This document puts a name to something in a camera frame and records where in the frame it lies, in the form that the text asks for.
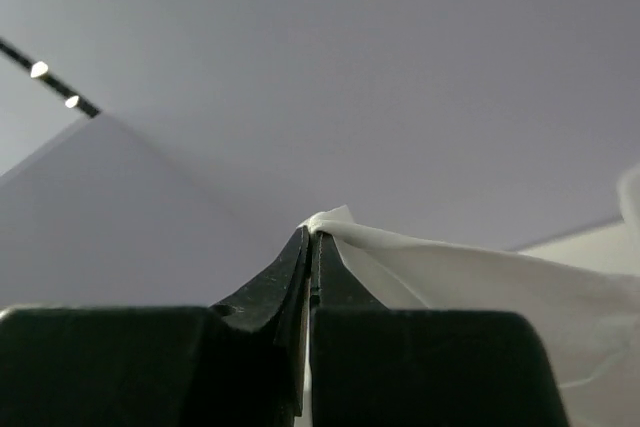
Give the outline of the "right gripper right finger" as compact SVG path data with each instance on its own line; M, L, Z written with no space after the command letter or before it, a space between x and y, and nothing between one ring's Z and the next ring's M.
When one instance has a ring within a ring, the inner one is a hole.
M393 309L312 238L309 362L316 426L565 426L543 343L522 316Z

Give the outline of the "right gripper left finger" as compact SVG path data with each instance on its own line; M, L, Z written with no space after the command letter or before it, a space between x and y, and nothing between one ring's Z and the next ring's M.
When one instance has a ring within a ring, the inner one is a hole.
M309 232L212 306L1 313L5 426L290 426L302 412Z

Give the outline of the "white t shirt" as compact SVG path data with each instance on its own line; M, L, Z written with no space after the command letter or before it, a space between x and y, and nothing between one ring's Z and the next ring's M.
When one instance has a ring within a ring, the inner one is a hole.
M541 335L573 426L639 423L639 266L609 267L573 240L583 262L429 241L356 223L345 206L304 223L336 242L339 260L392 308L515 312Z

